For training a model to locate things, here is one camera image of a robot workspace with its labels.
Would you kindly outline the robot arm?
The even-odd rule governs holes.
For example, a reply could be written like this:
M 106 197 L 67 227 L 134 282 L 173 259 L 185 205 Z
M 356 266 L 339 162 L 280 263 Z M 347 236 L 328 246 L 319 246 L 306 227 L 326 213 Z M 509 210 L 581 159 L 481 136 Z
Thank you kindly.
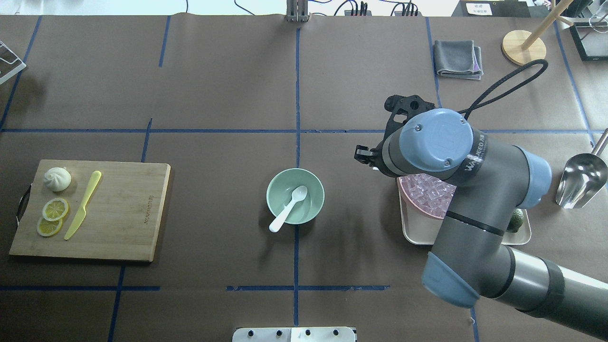
M 428 253 L 425 288 L 458 307 L 488 297 L 606 340 L 605 282 L 502 243 L 513 210 L 549 192 L 549 163 L 419 96 L 389 96 L 384 108 L 384 138 L 374 149 L 358 145 L 355 159 L 388 177 L 428 174 L 456 187 Z

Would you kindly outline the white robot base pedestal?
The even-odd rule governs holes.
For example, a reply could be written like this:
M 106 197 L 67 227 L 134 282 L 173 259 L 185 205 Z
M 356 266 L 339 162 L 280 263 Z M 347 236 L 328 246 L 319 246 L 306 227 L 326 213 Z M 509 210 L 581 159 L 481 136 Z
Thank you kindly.
M 356 342 L 355 328 L 328 327 L 243 327 L 234 331 L 233 342 Z

